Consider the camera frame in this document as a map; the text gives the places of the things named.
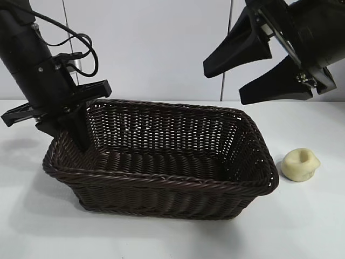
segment white wall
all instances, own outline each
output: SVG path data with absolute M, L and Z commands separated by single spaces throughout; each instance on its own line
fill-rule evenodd
M 112 98 L 219 100 L 222 77 L 206 79 L 203 60 L 227 34 L 229 0 L 84 2 L 65 0 L 70 27 L 92 37 L 100 59 L 81 82 L 108 79 Z M 92 71 L 92 58 L 82 64 Z
M 49 16 L 61 23 L 65 23 L 64 9 L 62 0 L 30 0 L 32 9 Z M 67 33 L 47 22 L 38 19 L 41 33 L 49 43 L 59 43 L 67 38 Z M 53 54 L 60 52 L 70 53 L 71 48 L 68 44 L 59 48 L 51 49 Z M 8 72 L 4 64 L 0 61 L 0 99 L 25 99 L 15 80 Z
M 62 0 L 30 0 L 34 10 L 65 23 Z M 222 76 L 206 79 L 203 60 L 226 36 L 230 0 L 65 0 L 70 27 L 89 34 L 100 59 L 95 78 L 108 79 L 112 98 L 146 100 L 219 100 Z M 245 6 L 234 0 L 232 25 Z M 66 32 L 38 20 L 44 38 L 61 42 Z M 226 73 L 224 100 L 239 100 L 238 90 L 280 62 L 285 51 L 273 39 L 273 59 L 237 67 Z M 85 50 L 73 41 L 75 51 Z M 71 52 L 69 44 L 53 54 Z M 93 69 L 92 58 L 82 61 Z M 345 60 L 330 66 L 338 89 L 313 100 L 345 101 Z M 0 62 L 0 98 L 24 99 Z
M 295 0 L 285 0 L 285 2 L 291 4 L 295 2 Z M 237 21 L 244 6 L 244 0 L 234 0 L 231 21 L 232 26 Z M 276 39 L 271 39 L 270 47 L 272 51 L 272 59 L 261 60 L 245 64 L 240 67 L 235 67 L 234 69 L 226 73 L 224 84 L 224 101 L 239 100 L 240 97 L 238 91 L 241 87 L 274 68 L 279 62 L 281 62 L 287 56 L 286 51 L 280 46 Z M 310 101 L 345 101 L 344 68 L 345 60 L 342 60 L 336 64 L 329 66 L 329 69 L 333 74 L 338 89 L 320 96 L 315 92 L 316 95 L 314 94 L 314 98 Z

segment screw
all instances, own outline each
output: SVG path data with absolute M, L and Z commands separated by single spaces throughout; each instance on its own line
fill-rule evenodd
M 33 28 L 35 31 L 39 29 L 39 25 L 37 23 L 34 23 L 31 25 L 31 28 Z
M 256 22 L 260 24 L 260 23 L 263 22 L 263 19 L 260 16 L 257 16 L 256 17 Z

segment black cable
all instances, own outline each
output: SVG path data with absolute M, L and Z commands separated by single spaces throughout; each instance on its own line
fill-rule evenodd
M 66 44 L 70 39 L 75 38 L 75 36 L 71 36 L 70 38 L 64 40 L 64 41 L 61 42 L 61 43 L 58 43 L 58 44 L 50 44 L 50 43 L 48 43 L 48 42 L 46 42 L 46 41 L 44 40 L 44 38 L 43 38 L 42 35 L 40 34 L 39 30 L 35 30 L 35 31 L 36 31 L 37 37 L 38 37 L 44 44 L 46 44 L 47 46 L 50 46 L 50 47 L 59 47 L 59 46 L 62 46 L 62 45 L 64 45 L 64 44 Z M 90 46 L 92 46 L 92 40 L 91 40 L 91 38 L 90 38 L 88 35 L 86 35 L 86 34 L 84 34 L 84 33 L 79 33 L 78 35 L 81 36 L 81 37 L 86 38 L 86 39 L 88 40 Z M 83 58 L 87 57 L 90 53 L 91 53 L 90 50 L 88 50 L 85 54 L 79 54 L 79 55 L 71 55 L 71 54 L 61 53 L 61 54 L 60 54 L 60 59 L 64 59 L 64 60 L 83 59 Z
M 23 12 L 29 13 L 29 14 L 31 14 L 31 15 L 34 15 L 34 16 L 38 17 L 38 18 L 41 18 L 42 20 L 45 20 L 46 22 L 49 22 L 49 23 L 51 23 L 51 24 L 54 24 L 55 26 L 57 26 L 57 27 L 59 27 L 59 28 L 65 30 L 65 31 L 69 32 L 69 33 L 70 33 L 71 35 L 73 35 L 75 38 L 77 38 L 78 40 L 80 40 L 85 46 L 88 47 L 90 53 L 92 53 L 92 56 L 93 56 L 94 61 L 95 61 L 95 68 L 94 68 L 94 71 L 93 71 L 91 74 L 87 74 L 87 73 L 84 73 L 84 72 L 82 72 L 81 70 L 77 69 L 77 68 L 76 68 L 74 65 L 72 65 L 72 64 L 67 64 L 67 66 L 70 66 L 70 67 L 74 68 L 78 73 L 80 73 L 80 74 L 81 74 L 82 76 L 84 76 L 84 77 L 94 77 L 94 76 L 97 74 L 98 68 L 99 68 L 99 61 L 98 61 L 97 54 L 96 54 L 95 50 L 92 48 L 92 46 L 89 44 L 89 42 L 87 42 L 82 36 L 79 36 L 78 33 L 76 33 L 75 31 L 71 30 L 70 28 L 64 26 L 63 24 L 61 24 L 61 23 L 55 21 L 55 20 L 52 19 L 52 18 L 49 18 L 49 17 L 47 17 L 47 16 L 45 16 L 45 15 L 42 15 L 42 14 L 40 14 L 40 13 L 38 13 L 38 12 L 35 12 L 35 11 L 27 10 L 26 8 L 23 8 L 23 7 L 21 7 L 20 5 L 18 5 L 18 4 L 16 4 L 16 3 L 13 3 L 13 2 L 11 2 L 11 1 L 9 1 L 9 0 L 3 0 L 3 1 L 6 2 L 6 3 L 8 3 L 8 4 L 10 4 L 10 5 L 12 5 L 12 6 L 14 6 L 15 8 L 17 8 L 17 9 L 23 11 Z
M 44 42 L 46 45 L 48 45 L 48 46 L 50 46 L 50 47 L 59 47 L 59 46 L 62 46 L 62 45 L 64 45 L 64 44 L 66 44 L 69 40 L 75 38 L 75 36 L 71 36 L 70 38 L 68 38 L 68 39 L 66 39 L 66 40 L 64 40 L 63 42 L 60 42 L 60 43 L 58 43 L 58 44 L 50 44 L 50 43 L 48 43 L 48 42 L 46 42 L 46 41 L 44 40 L 44 38 L 42 37 L 42 35 L 41 35 L 38 31 L 36 31 L 36 34 L 37 34 L 38 38 L 39 38 L 42 42 Z M 89 44 L 92 46 L 92 41 L 91 41 L 91 39 L 90 39 L 90 37 L 89 37 L 88 35 L 83 34 L 83 33 L 79 33 L 78 35 L 81 36 L 81 37 L 86 38 L 86 39 L 88 40 Z

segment tabletop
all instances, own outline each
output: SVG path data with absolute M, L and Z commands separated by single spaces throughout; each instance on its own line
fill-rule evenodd
M 0 111 L 22 103 L 0 101 Z M 51 138 L 33 120 L 0 123 L 0 258 L 345 258 L 345 103 L 179 103 L 239 108 L 278 166 L 299 147 L 312 149 L 322 166 L 303 183 L 280 176 L 275 192 L 231 221 L 96 214 L 43 172 Z

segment brown wicker basket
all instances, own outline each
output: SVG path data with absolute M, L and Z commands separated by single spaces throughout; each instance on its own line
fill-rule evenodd
M 86 153 L 61 132 L 43 162 L 87 210 L 232 219 L 278 186 L 265 142 L 242 111 L 97 100 L 89 103 L 87 120 Z

